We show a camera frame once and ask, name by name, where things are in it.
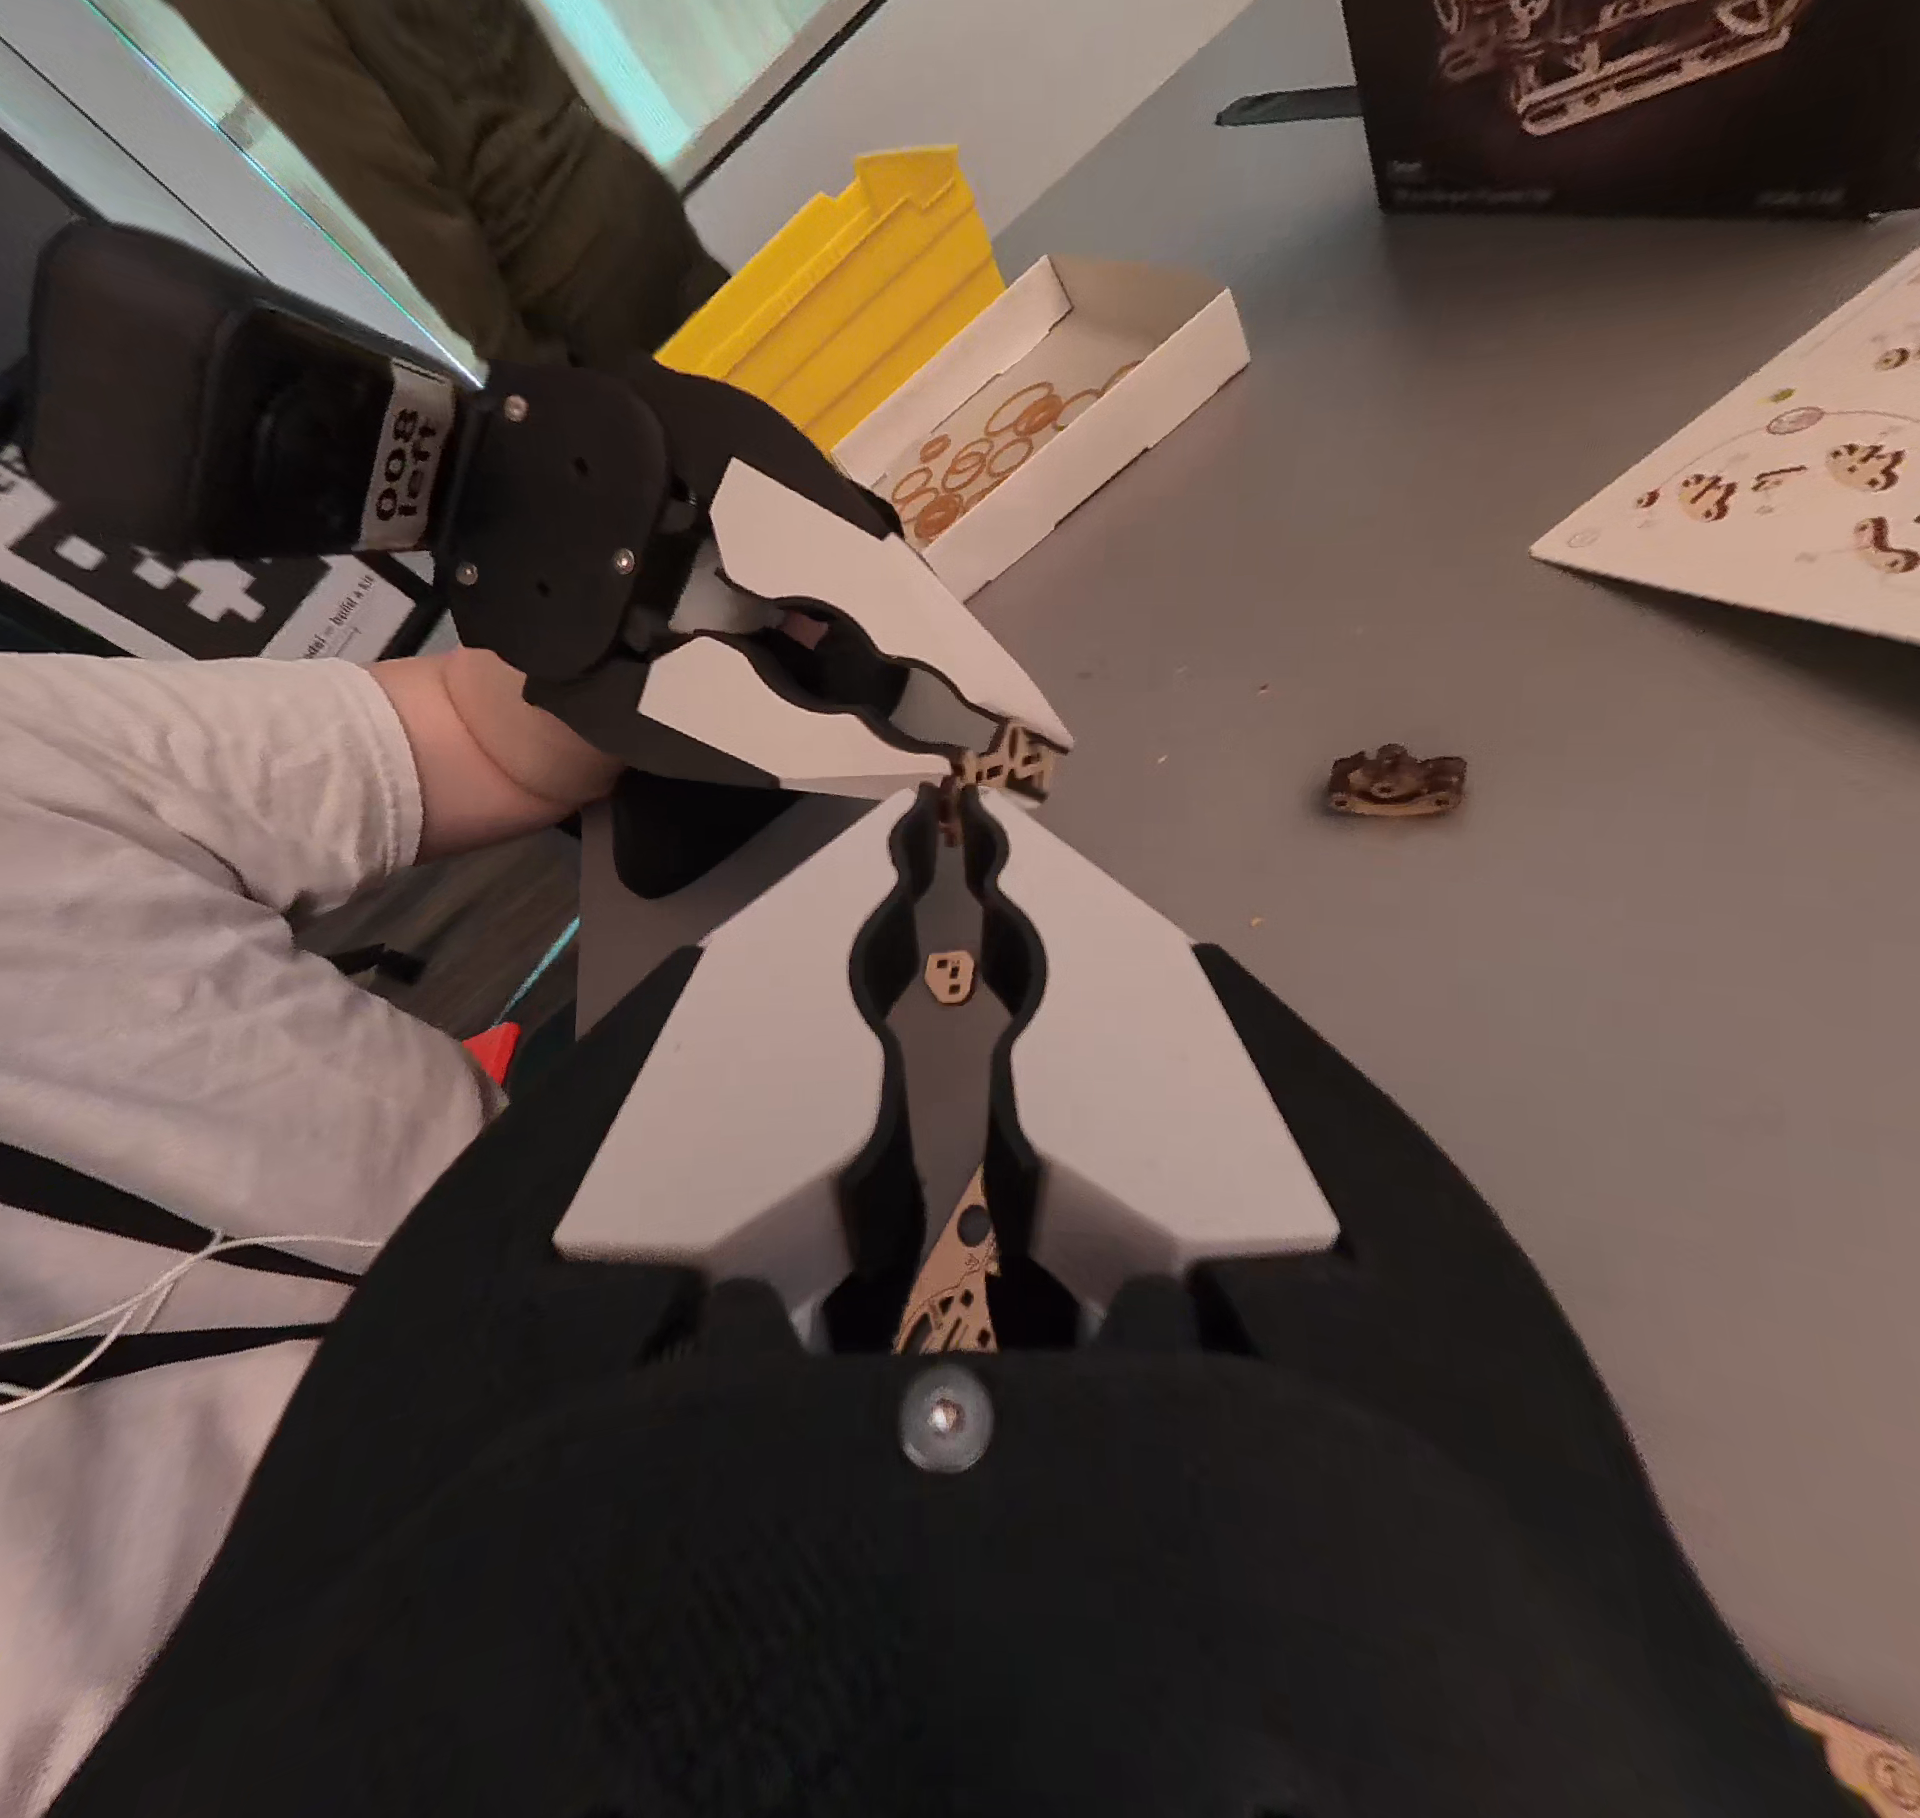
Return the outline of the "olive green jacket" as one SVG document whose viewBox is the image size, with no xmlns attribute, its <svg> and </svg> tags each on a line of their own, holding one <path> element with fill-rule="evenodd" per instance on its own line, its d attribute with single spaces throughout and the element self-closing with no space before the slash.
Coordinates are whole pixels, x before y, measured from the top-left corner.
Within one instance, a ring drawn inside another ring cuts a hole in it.
<svg viewBox="0 0 1920 1818">
<path fill-rule="evenodd" d="M 617 370 L 726 283 L 660 167 L 582 97 L 523 0 L 316 0 L 480 250 L 488 358 Z"/>
</svg>

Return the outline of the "plywood parts sheet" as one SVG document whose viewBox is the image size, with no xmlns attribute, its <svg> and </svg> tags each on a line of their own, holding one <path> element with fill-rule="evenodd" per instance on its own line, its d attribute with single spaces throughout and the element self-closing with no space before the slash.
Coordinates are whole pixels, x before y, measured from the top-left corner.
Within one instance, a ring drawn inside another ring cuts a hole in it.
<svg viewBox="0 0 1920 1818">
<path fill-rule="evenodd" d="M 972 1172 L 902 1313 L 893 1352 L 996 1352 L 989 1282 L 1001 1274 L 982 1164 Z"/>
<path fill-rule="evenodd" d="M 1832 1774 L 1876 1814 L 1917 1814 L 1917 1753 L 1832 1710 L 1781 1697 L 1788 1714 L 1811 1731 Z"/>
</svg>

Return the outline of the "person's left forearm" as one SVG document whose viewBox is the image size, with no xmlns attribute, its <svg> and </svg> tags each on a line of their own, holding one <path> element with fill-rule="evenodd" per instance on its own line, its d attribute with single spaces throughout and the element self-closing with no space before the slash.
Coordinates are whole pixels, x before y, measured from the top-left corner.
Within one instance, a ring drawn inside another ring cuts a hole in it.
<svg viewBox="0 0 1920 1818">
<path fill-rule="evenodd" d="M 523 694 L 504 657 L 457 646 L 371 668 L 420 787 L 416 862 L 533 836 L 613 793 L 623 762 Z"/>
</svg>

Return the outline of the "small light wooden model piece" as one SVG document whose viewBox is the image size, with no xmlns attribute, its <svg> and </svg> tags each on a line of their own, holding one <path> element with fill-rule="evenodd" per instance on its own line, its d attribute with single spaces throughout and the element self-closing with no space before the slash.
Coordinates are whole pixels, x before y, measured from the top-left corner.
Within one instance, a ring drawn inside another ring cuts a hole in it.
<svg viewBox="0 0 1920 1818">
<path fill-rule="evenodd" d="M 965 753 L 956 765 L 956 787 L 1006 791 L 1026 805 L 1043 805 L 1053 791 L 1060 761 L 1060 746 L 1009 719 L 996 729 L 988 749 Z"/>
</svg>

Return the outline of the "long wooden model part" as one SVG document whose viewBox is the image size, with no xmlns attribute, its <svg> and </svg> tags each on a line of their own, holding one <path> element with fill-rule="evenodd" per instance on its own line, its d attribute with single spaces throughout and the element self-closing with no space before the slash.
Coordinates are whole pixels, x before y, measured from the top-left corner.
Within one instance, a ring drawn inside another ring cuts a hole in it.
<svg viewBox="0 0 1920 1818">
<path fill-rule="evenodd" d="M 961 797 L 965 787 L 950 778 L 940 788 L 937 831 L 949 848 L 965 852 Z M 932 950 L 924 957 L 924 986 L 940 1004 L 965 1004 L 975 993 L 978 957 L 967 944 Z"/>
</svg>

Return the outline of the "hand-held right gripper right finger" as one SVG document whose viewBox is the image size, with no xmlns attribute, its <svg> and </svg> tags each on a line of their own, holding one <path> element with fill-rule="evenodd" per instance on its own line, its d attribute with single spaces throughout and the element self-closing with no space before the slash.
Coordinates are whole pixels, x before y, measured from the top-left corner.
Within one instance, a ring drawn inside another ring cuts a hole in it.
<svg viewBox="0 0 1920 1818">
<path fill-rule="evenodd" d="M 1189 931 L 1018 805 L 970 791 L 989 1060 L 982 1206 L 1001 1352 L 1071 1348 L 1133 1279 L 1340 1245 Z"/>
</svg>

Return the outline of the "white instruction sheet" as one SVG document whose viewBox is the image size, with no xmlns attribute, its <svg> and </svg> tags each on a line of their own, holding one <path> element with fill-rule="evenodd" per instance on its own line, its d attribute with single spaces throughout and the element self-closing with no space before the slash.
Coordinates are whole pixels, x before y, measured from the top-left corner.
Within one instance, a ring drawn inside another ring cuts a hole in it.
<svg viewBox="0 0 1920 1818">
<path fill-rule="evenodd" d="M 1908 253 L 1530 558 L 1917 640 L 1917 254 Z"/>
</svg>

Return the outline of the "yellow plastic bin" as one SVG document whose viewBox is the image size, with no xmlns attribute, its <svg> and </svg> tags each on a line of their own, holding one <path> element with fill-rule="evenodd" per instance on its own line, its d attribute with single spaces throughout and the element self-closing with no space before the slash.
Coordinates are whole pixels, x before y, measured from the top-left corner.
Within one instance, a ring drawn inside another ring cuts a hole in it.
<svg viewBox="0 0 1920 1818">
<path fill-rule="evenodd" d="M 873 150 L 733 274 L 657 362 L 758 395 L 830 452 L 1002 293 L 953 146 Z"/>
</svg>

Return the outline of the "person in white shirt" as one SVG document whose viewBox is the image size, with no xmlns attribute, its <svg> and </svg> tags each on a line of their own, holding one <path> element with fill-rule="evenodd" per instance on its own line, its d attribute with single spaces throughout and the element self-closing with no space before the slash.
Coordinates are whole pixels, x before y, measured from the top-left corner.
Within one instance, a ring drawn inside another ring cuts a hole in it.
<svg viewBox="0 0 1920 1818">
<path fill-rule="evenodd" d="M 6 660 L 6 1146 L 213 1233 L 364 1262 L 505 1106 L 292 922 L 539 808 L 476 756 L 464 653 Z M 212 1564 L 316 1347 L 6 1414 L 6 1812 L 44 1812 Z"/>
</svg>

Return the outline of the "small dark wooden model assembly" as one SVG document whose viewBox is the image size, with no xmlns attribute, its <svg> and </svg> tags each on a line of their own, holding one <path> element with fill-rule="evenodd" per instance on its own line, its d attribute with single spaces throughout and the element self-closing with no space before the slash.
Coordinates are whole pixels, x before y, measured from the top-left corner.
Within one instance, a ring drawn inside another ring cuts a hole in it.
<svg viewBox="0 0 1920 1818">
<path fill-rule="evenodd" d="M 1444 818 L 1465 801 L 1467 776 L 1470 762 L 1461 756 L 1414 756 L 1389 742 L 1333 761 L 1325 809 L 1374 821 Z"/>
</svg>

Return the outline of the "dark model kit box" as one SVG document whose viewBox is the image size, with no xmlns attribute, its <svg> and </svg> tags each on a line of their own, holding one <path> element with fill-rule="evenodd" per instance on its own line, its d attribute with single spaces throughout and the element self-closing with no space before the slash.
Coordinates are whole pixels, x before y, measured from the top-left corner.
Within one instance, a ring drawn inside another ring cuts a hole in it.
<svg viewBox="0 0 1920 1818">
<path fill-rule="evenodd" d="M 1340 0 L 1398 215 L 1917 202 L 1917 0 Z"/>
</svg>

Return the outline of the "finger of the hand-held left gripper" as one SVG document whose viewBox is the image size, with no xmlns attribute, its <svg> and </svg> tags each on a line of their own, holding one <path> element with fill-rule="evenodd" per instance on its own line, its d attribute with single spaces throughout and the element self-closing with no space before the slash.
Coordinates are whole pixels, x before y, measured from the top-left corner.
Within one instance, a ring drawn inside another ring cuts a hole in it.
<svg viewBox="0 0 1920 1818">
<path fill-rule="evenodd" d="M 940 784 L 961 761 L 883 719 L 778 689 L 734 638 L 672 646 L 639 689 L 639 769 L 657 776 L 880 798 Z"/>
<path fill-rule="evenodd" d="M 993 633 L 899 533 L 867 533 L 733 457 L 709 507 L 718 578 L 771 607 L 824 607 L 883 663 L 920 668 L 993 727 L 1009 719 L 1062 753 L 1074 735 Z M 903 736 L 965 749 L 959 739 Z"/>
</svg>

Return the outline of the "black white marker board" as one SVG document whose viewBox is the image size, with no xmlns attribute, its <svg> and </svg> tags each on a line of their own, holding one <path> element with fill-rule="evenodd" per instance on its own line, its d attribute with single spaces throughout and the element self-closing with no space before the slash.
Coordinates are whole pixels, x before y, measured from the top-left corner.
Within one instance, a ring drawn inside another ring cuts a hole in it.
<svg viewBox="0 0 1920 1818">
<path fill-rule="evenodd" d="M 134 658 L 416 653 L 444 602 L 411 565 L 368 558 L 164 560 L 97 542 L 2 457 L 2 649 Z"/>
</svg>

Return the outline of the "white cardboard tray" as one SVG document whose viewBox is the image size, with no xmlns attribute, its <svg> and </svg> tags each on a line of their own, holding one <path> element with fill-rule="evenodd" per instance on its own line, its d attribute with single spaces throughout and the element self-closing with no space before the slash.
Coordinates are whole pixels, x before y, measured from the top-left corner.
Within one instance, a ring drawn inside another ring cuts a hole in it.
<svg viewBox="0 0 1920 1818">
<path fill-rule="evenodd" d="M 1236 293 L 1196 271 L 1045 254 L 834 457 L 970 599 L 1250 362 Z"/>
</svg>

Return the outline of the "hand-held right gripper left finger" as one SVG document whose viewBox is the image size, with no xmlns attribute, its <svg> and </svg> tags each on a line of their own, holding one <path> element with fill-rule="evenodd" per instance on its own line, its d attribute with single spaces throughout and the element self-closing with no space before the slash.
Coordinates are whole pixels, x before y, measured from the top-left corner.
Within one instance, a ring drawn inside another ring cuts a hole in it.
<svg viewBox="0 0 1920 1818">
<path fill-rule="evenodd" d="M 893 1335 L 928 1206 L 890 1016 L 923 964 L 942 798 L 897 791 L 715 926 L 554 1241 L 765 1284 L 841 1344 Z"/>
</svg>

